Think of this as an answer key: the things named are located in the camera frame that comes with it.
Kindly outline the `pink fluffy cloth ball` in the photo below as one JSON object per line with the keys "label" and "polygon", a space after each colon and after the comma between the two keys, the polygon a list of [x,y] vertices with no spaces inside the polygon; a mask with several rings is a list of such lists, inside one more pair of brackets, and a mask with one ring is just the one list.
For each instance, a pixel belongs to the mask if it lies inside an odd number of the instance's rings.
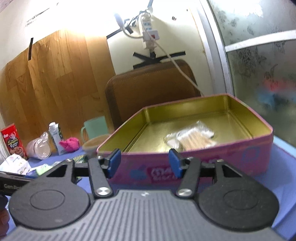
{"label": "pink fluffy cloth ball", "polygon": [[67,153],[72,153],[80,148],[79,140],[75,137],[70,137],[66,140],[61,140],[59,144],[64,148]]}

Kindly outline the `green Virjoy tissue pack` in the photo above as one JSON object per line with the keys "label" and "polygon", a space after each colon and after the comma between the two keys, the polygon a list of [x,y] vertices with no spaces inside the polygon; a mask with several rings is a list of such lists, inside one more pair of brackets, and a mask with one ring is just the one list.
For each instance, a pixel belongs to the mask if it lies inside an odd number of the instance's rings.
{"label": "green Virjoy tissue pack", "polygon": [[86,163],[88,160],[88,156],[87,155],[79,155],[79,156],[73,157],[72,160],[74,161],[75,164]]}

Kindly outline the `round snack tub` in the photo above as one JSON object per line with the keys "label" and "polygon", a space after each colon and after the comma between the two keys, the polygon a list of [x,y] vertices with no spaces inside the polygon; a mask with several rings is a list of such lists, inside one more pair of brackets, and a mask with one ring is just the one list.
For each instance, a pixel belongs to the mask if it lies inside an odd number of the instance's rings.
{"label": "round snack tub", "polygon": [[92,157],[93,155],[95,155],[97,148],[105,141],[109,138],[110,134],[104,134],[104,135],[100,135],[98,137],[92,138],[88,141],[86,141],[83,145],[82,145],[82,150],[85,152],[85,154],[88,157]]}

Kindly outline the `clear bag of cotton swabs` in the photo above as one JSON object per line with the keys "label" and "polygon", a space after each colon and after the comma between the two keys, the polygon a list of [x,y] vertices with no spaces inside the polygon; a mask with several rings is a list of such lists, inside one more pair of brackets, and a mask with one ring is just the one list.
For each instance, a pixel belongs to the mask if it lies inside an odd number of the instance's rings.
{"label": "clear bag of cotton swabs", "polygon": [[215,132],[201,120],[170,133],[164,137],[164,142],[172,149],[180,151],[192,151],[213,147],[217,144],[213,140]]}

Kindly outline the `red snack box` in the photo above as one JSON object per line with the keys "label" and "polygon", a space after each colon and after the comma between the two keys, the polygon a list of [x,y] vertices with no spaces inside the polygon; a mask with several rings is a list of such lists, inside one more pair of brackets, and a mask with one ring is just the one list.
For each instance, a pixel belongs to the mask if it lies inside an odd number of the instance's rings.
{"label": "red snack box", "polygon": [[25,160],[28,159],[26,150],[21,142],[20,136],[14,123],[3,128],[1,130],[1,135],[11,155],[17,154]]}

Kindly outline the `mint green plastic mug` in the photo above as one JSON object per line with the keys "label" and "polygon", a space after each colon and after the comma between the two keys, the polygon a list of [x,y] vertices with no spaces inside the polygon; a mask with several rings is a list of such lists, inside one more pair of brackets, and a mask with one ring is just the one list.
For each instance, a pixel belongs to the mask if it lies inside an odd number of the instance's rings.
{"label": "mint green plastic mug", "polygon": [[108,127],[104,116],[85,121],[81,128],[83,142],[105,134],[108,134]]}

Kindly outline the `pink macaron biscuit tin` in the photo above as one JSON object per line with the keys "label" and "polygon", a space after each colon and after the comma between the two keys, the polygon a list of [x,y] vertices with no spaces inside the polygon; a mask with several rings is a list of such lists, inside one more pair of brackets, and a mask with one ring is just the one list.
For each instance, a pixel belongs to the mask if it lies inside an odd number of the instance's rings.
{"label": "pink macaron biscuit tin", "polygon": [[272,127],[229,94],[189,98],[142,108],[98,148],[100,155],[121,150],[112,184],[173,186],[168,152],[205,162],[223,159],[248,175],[267,170]]}

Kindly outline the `stack of plastic cups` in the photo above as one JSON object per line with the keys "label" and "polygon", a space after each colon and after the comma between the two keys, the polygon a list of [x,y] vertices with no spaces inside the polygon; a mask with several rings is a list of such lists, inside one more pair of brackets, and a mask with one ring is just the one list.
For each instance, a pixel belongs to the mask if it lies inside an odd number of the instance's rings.
{"label": "stack of plastic cups", "polygon": [[47,159],[51,155],[48,133],[43,132],[40,137],[30,141],[26,146],[26,151],[30,158]]}

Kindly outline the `green white drink carton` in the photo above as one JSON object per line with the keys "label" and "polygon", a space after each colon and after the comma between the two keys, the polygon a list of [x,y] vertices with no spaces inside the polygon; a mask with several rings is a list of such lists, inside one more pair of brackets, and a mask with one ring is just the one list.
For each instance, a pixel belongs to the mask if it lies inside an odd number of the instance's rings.
{"label": "green white drink carton", "polygon": [[49,123],[49,134],[53,140],[54,146],[57,149],[59,155],[66,153],[65,149],[61,146],[60,142],[64,140],[60,126],[58,123],[51,122]]}

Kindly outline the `brown chair backrest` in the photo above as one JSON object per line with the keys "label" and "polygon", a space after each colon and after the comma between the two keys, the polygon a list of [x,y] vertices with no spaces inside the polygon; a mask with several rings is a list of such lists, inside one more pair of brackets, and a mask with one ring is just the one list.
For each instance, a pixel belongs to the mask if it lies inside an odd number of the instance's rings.
{"label": "brown chair backrest", "polygon": [[141,67],[112,77],[105,95],[115,129],[142,108],[201,95],[172,62]]}

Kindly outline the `blue patterned tablecloth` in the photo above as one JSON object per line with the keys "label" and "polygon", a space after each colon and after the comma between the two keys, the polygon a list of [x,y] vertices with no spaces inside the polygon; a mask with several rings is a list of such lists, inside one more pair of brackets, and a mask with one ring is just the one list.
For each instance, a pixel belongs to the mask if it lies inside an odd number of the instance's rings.
{"label": "blue patterned tablecloth", "polygon": [[291,240],[295,158],[277,139],[266,173],[250,177],[225,160],[201,161],[194,197],[176,187],[116,185],[92,194],[88,162],[69,157],[14,193],[1,193],[14,225],[6,240]]}

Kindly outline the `wooden panel board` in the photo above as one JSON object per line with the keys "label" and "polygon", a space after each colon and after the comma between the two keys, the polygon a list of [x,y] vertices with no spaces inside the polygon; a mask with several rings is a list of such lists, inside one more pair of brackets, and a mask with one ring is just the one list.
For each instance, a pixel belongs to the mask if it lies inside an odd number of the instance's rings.
{"label": "wooden panel board", "polygon": [[64,138],[80,138],[85,121],[104,116],[112,132],[105,87],[114,75],[105,37],[56,31],[1,70],[3,126],[14,124],[24,145],[51,122]]}

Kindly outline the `white power strip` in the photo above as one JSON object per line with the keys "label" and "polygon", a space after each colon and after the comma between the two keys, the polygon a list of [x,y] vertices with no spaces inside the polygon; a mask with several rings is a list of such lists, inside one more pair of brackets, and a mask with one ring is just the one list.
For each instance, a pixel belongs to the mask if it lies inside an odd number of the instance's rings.
{"label": "white power strip", "polygon": [[152,18],[149,12],[140,15],[140,26],[142,28],[142,42],[144,49],[153,52],[157,47],[156,41],[160,39],[158,30],[152,27]]}

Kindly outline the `frosted glass window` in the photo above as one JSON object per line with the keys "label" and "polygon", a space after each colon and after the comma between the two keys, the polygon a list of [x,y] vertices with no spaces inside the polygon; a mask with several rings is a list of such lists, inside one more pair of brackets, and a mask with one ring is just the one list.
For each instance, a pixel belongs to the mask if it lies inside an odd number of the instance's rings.
{"label": "frosted glass window", "polygon": [[295,1],[210,1],[236,97],[295,145]]}

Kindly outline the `white usb lamp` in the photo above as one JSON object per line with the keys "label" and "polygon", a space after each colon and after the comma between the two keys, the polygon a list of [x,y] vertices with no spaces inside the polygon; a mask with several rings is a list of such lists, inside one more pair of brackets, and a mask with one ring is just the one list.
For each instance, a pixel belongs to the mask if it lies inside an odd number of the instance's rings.
{"label": "white usb lamp", "polygon": [[125,24],[122,20],[122,18],[118,15],[118,14],[115,14],[115,19],[116,19],[116,22],[117,24],[119,25],[120,29],[123,31],[123,33],[129,37],[129,38],[132,38],[132,39],[142,39],[143,36],[132,36],[131,34],[128,34],[126,31],[125,31]]}

